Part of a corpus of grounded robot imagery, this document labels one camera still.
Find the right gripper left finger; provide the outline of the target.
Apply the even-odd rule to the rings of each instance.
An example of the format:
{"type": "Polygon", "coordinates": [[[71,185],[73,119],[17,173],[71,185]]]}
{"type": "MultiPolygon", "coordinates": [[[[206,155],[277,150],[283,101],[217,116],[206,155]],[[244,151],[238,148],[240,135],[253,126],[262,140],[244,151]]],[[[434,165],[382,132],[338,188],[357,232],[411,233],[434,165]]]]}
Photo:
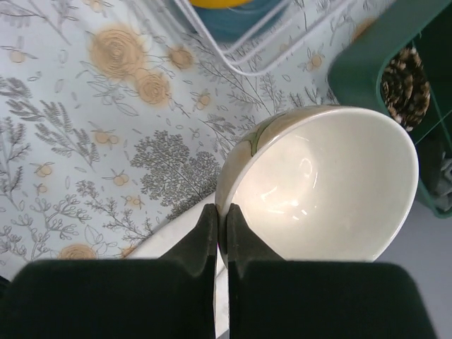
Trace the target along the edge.
{"type": "Polygon", "coordinates": [[[1,299],[2,338],[214,338],[216,209],[160,258],[29,263],[1,299]]]}

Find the green compartment tray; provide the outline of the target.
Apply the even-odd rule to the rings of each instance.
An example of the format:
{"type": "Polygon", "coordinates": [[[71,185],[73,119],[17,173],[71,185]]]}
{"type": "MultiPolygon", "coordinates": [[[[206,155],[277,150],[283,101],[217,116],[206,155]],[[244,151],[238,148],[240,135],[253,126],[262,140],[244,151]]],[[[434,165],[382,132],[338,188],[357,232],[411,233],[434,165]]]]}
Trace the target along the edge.
{"type": "Polygon", "coordinates": [[[339,103],[398,122],[417,149],[416,199],[451,216],[451,2],[395,1],[328,72],[339,103]]]}

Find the dark blue bowl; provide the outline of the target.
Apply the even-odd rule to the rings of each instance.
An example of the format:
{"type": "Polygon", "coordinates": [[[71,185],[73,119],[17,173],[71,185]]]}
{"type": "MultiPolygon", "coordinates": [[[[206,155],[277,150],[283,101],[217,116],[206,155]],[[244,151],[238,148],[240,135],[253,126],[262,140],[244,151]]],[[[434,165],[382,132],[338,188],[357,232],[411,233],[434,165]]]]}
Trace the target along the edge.
{"type": "Polygon", "coordinates": [[[195,11],[213,38],[221,42],[236,42],[280,1],[248,1],[229,8],[202,8],[195,11]]]}

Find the white wire dish rack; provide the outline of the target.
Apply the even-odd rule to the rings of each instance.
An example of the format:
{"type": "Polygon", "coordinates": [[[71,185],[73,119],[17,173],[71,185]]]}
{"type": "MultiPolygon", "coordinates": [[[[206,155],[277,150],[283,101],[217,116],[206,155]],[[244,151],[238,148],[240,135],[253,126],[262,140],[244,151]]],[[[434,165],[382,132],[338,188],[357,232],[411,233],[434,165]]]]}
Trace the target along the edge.
{"type": "Polygon", "coordinates": [[[285,61],[303,72],[323,68],[368,24],[386,1],[280,1],[236,42],[212,37],[189,1],[166,1],[184,36],[241,76],[264,76],[285,61]]]}

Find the cream white bowl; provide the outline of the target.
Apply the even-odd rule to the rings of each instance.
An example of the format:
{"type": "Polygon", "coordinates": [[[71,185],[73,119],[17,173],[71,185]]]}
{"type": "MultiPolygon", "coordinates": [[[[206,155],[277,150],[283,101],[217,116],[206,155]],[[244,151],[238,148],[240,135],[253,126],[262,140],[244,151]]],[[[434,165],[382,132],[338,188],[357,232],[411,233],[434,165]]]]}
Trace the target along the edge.
{"type": "Polygon", "coordinates": [[[415,199],[415,144],[392,118],[318,105],[271,116],[245,133],[218,177],[219,247],[230,256],[227,214],[286,260],[375,261],[415,199]]]}

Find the yellow bowl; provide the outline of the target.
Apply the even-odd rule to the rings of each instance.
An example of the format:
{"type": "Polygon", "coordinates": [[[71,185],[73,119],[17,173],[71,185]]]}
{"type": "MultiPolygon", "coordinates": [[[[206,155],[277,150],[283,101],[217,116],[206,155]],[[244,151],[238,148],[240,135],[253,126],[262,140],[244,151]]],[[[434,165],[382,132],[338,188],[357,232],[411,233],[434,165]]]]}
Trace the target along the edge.
{"type": "Polygon", "coordinates": [[[229,7],[242,6],[250,0],[189,0],[191,5],[206,9],[224,9],[229,7]]]}

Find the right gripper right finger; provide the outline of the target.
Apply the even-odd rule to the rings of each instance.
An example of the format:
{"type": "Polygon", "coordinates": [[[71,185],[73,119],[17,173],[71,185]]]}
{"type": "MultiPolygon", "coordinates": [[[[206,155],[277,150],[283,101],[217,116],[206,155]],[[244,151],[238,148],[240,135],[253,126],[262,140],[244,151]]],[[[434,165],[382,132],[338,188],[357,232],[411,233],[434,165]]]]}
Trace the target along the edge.
{"type": "Polygon", "coordinates": [[[417,285],[391,263],[286,261],[226,218],[231,338],[435,338],[417,285]]]}

